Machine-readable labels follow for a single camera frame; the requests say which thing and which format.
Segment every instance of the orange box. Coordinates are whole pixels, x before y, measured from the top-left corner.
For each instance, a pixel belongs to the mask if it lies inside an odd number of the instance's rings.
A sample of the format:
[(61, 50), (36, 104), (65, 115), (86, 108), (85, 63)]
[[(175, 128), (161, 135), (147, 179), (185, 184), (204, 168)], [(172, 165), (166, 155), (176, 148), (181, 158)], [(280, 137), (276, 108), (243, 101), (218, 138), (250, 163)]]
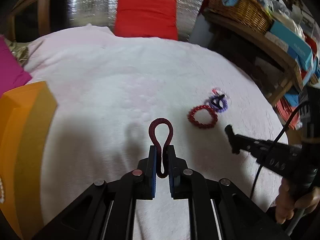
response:
[(5, 92), (0, 98), (0, 209), (24, 240), (44, 225), (40, 206), (41, 161), (57, 102), (46, 82)]

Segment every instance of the purple hair tie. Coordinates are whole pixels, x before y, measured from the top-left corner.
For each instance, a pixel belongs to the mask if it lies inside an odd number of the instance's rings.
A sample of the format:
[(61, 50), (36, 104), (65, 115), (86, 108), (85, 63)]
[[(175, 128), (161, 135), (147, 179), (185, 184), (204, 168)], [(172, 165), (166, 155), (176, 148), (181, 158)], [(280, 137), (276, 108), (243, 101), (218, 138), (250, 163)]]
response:
[(228, 102), (225, 95), (210, 96), (204, 104), (209, 104), (209, 106), (217, 113), (222, 113), (228, 109)]

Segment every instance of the plastic bag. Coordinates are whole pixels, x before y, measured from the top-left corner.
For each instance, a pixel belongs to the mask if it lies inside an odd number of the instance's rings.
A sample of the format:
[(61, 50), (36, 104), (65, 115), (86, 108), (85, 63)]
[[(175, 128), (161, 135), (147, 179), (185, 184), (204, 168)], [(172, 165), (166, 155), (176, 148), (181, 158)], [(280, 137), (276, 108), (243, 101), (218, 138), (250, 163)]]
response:
[(277, 0), (270, 0), (273, 4), (273, 11), (274, 12), (281, 12), (291, 18), (291, 11), (282, 3), (278, 2)]

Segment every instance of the white bedsheet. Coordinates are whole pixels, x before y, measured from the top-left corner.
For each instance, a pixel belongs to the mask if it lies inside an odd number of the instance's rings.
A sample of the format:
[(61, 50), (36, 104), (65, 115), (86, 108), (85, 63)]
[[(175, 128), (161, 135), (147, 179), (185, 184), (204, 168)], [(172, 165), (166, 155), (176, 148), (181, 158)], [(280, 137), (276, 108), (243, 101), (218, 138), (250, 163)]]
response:
[[(119, 38), (85, 26), (44, 36), (30, 45), (25, 69), (31, 82), (47, 81), (58, 108), (45, 145), (41, 205), (48, 223), (96, 179), (120, 179), (148, 156), (150, 123), (164, 117), (172, 144), (189, 168), (208, 179), (229, 178), (247, 195), (258, 165), (247, 152), (231, 154), (224, 127), (254, 138), (274, 139), (282, 126), (254, 82), (221, 55), (197, 45), (159, 38)], [(212, 87), (231, 97), (214, 129), (186, 118)], [(168, 129), (156, 135), (161, 144)], [(284, 135), (281, 142), (287, 142)], [(280, 177), (262, 169), (255, 202), (266, 210)], [(134, 239), (188, 239), (188, 202), (170, 197), (168, 178), (156, 182), (156, 198), (138, 201)]]

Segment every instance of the blue gripper pad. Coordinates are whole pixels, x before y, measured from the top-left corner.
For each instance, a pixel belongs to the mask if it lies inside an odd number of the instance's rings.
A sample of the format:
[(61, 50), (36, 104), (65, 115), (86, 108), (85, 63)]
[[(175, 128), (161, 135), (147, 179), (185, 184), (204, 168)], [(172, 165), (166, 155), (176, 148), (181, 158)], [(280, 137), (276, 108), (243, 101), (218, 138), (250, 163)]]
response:
[(157, 156), (156, 156), (156, 151), (153, 153), (153, 170), (152, 170), (152, 197), (154, 198), (156, 195), (156, 161), (157, 161)]
[(174, 187), (175, 185), (175, 178), (174, 176), (177, 176), (177, 174), (174, 174), (173, 169), (174, 166), (176, 166), (176, 154), (174, 152), (173, 145), (168, 146), (168, 175), (169, 175), (169, 187), (170, 187), (170, 193), (171, 197), (174, 197)]

